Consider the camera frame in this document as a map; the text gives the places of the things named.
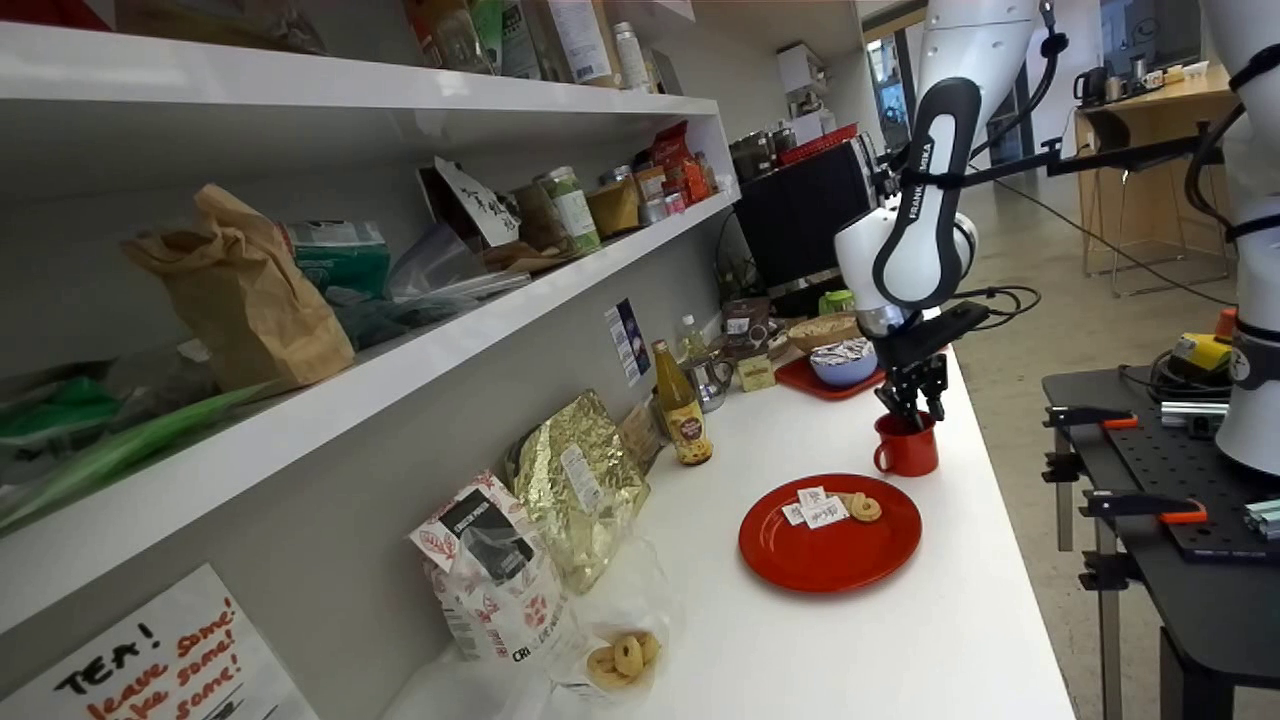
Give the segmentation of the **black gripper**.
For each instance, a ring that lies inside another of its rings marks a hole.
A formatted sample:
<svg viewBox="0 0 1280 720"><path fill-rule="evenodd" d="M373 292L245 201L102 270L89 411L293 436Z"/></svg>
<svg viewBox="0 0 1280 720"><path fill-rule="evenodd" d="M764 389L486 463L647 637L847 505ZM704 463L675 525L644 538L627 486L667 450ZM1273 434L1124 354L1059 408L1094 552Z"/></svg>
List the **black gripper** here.
<svg viewBox="0 0 1280 720"><path fill-rule="evenodd" d="M917 320L898 327L883 344L880 344L880 363L883 363L883 382L875 389L875 401L883 406L883 411L898 425L913 425L913 408L910 398L898 389L904 384L917 367L924 367L920 382L920 398L929 406L932 420L946 420L946 393L947 393L947 362L932 362L938 354L946 354L954 339L961 339L964 333L979 327L989 320L984 303L954 303L932 320Z"/></svg>

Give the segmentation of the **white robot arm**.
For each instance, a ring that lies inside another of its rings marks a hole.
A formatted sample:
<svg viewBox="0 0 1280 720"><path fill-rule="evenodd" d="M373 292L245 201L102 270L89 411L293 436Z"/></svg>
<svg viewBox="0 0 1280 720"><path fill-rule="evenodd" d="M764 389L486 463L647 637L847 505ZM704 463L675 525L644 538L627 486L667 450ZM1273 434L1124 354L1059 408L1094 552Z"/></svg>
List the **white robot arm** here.
<svg viewBox="0 0 1280 720"><path fill-rule="evenodd" d="M1226 130L1236 243L1236 350L1218 450L1254 473L1280 473L1280 0L1202 0L1227 68L1236 117ZM832 236L860 333L875 344L893 420L920 429L920 367L961 327L941 303L978 259L961 211L978 133L1014 93L1042 0L929 0L924 95L904 150L900 194Z"/></svg>

